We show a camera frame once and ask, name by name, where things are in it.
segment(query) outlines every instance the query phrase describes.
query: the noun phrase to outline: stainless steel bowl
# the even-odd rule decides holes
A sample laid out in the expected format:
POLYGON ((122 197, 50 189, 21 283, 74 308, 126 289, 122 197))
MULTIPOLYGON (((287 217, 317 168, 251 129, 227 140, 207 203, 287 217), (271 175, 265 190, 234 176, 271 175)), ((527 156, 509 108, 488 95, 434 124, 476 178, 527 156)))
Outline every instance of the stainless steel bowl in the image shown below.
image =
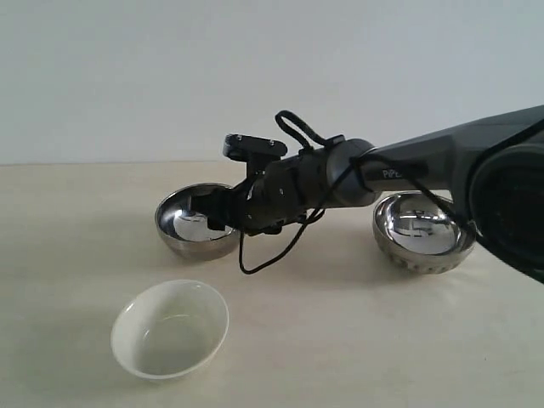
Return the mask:
POLYGON ((207 227, 207 217, 190 210, 192 196, 206 194, 224 184, 194 184, 165 198, 155 212, 155 224, 162 240, 177 254, 194 260, 212 260, 233 252, 240 231, 226 227, 215 231, 207 227))
MULTIPOLYGON (((447 205, 451 201, 440 197, 447 205)), ((380 249, 403 268, 420 274, 454 269, 473 250, 474 239, 420 192, 390 195, 374 209, 380 249)))

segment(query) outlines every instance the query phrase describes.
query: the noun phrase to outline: table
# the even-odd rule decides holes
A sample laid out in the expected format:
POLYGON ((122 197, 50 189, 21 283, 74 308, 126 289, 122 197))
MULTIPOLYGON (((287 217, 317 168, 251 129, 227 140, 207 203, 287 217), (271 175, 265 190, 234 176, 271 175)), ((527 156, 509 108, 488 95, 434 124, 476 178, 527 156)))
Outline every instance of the table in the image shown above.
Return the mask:
MULTIPOLYGON (((544 287, 481 248, 454 271, 407 278, 377 249, 368 207, 329 211, 253 276, 234 253, 170 252, 158 202, 243 174, 228 161, 0 167, 0 406, 541 406, 544 287), (179 278, 224 295, 224 346, 180 381, 131 377, 111 355, 112 323, 179 278)), ((248 239, 246 262, 292 233, 248 239)))

